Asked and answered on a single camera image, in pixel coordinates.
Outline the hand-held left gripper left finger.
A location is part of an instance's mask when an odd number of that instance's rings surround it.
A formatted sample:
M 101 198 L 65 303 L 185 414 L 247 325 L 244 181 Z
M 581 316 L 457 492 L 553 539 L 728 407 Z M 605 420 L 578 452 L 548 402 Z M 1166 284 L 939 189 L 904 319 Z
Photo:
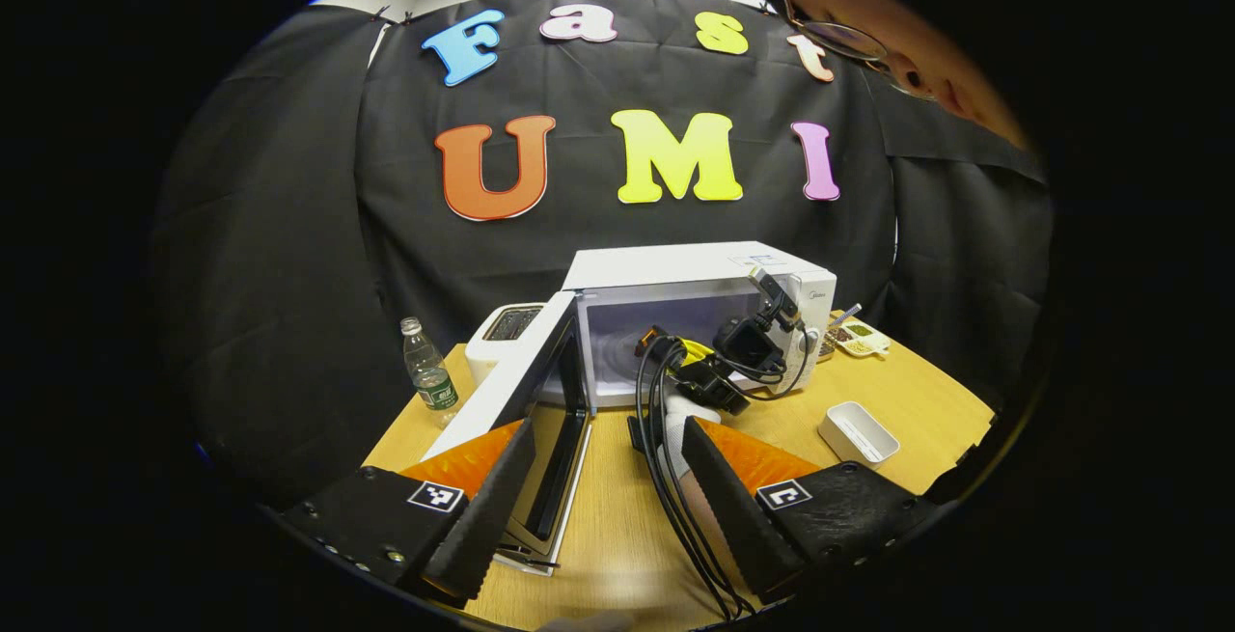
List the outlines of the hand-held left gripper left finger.
M 535 457 L 517 420 L 403 472 L 363 467 L 282 518 L 388 588 L 463 606 L 480 595 Z

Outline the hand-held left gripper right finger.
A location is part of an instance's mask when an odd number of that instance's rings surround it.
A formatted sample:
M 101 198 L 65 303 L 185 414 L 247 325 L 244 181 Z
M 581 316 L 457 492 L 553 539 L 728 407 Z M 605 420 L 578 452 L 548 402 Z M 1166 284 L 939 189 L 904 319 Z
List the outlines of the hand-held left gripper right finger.
M 821 468 L 701 417 L 685 420 L 682 452 L 763 604 L 865 575 L 939 518 L 939 505 L 861 462 Z

